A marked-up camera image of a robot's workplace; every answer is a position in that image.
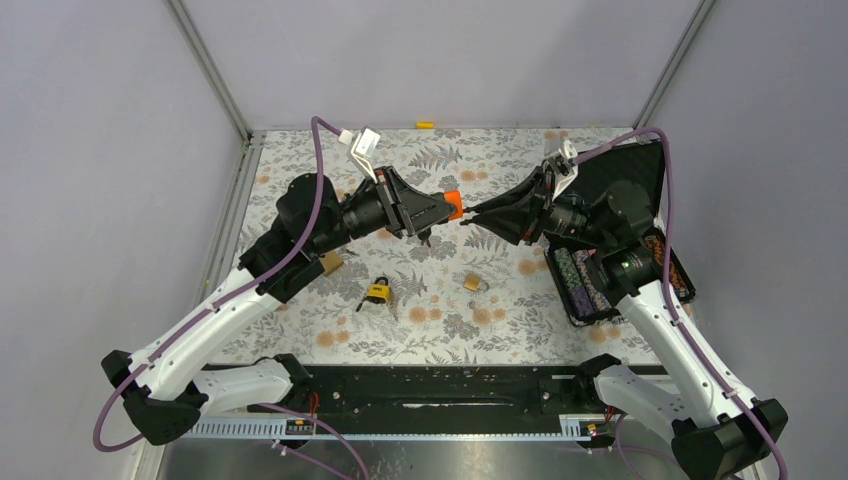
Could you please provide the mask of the black keys bunch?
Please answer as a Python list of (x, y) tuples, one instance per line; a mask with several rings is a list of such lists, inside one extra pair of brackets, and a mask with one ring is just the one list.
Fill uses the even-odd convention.
[(430, 230), (430, 229), (426, 229), (426, 230), (422, 230), (421, 232), (419, 232), (419, 233), (417, 234), (417, 238), (418, 238), (418, 240), (420, 241), (420, 244), (421, 244), (422, 246), (425, 246), (425, 247), (427, 247), (427, 248), (430, 248), (430, 247), (431, 247), (431, 242), (430, 242), (430, 237), (431, 237), (431, 235), (432, 235), (431, 230)]

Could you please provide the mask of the orange padlock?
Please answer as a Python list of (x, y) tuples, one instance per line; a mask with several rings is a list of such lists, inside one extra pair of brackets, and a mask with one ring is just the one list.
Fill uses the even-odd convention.
[(463, 197), (459, 190), (450, 190), (443, 193), (444, 200), (451, 206), (452, 212), (447, 217), (447, 221), (454, 221), (464, 217), (465, 205)]

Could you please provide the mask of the small brass padlock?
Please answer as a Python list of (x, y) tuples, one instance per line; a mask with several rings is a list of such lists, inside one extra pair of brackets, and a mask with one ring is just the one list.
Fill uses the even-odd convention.
[(479, 275), (469, 273), (463, 280), (463, 288), (475, 293), (485, 293), (489, 290), (489, 284)]

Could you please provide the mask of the yellow black padlock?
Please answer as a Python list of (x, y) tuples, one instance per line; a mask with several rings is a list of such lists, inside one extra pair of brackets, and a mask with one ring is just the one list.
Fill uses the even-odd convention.
[(397, 299), (386, 276), (377, 277), (366, 289), (363, 298), (355, 308), (356, 313), (362, 312), (366, 305), (376, 305), (385, 310), (388, 315), (397, 319)]

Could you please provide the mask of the large brass padlock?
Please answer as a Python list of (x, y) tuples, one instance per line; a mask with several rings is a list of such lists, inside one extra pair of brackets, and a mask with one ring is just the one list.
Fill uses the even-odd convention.
[(323, 267), (323, 275), (330, 276), (345, 265), (347, 260), (357, 258), (358, 254), (347, 248), (339, 248), (323, 254), (320, 263)]

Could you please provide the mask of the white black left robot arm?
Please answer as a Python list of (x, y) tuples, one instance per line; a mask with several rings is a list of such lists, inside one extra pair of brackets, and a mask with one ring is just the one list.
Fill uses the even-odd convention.
[(328, 253), (378, 230), (427, 241), (435, 225), (463, 213), (459, 192), (423, 193), (391, 167), (378, 168), (344, 198), (322, 172), (300, 175), (276, 207), (268, 231), (191, 313), (148, 346), (103, 358), (112, 397), (141, 439), (164, 445), (201, 417), (242, 406), (304, 407), (311, 387), (291, 355), (220, 373), (208, 363), (247, 326), (321, 277)]

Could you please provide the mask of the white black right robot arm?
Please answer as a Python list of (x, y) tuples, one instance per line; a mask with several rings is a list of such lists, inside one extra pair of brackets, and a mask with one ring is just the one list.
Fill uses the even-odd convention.
[(544, 236), (592, 248), (592, 285), (648, 342), (677, 388), (669, 393), (619, 360), (596, 358), (573, 386), (577, 405), (589, 412), (608, 405), (632, 416), (669, 444), (692, 479), (723, 479), (767, 457), (786, 478), (777, 441), (787, 413), (778, 401), (759, 399), (695, 328), (672, 289), (670, 259), (657, 260), (644, 243), (654, 223), (648, 193), (619, 180), (586, 203), (566, 194), (573, 180), (537, 168), (472, 207), (470, 222), (514, 244)]

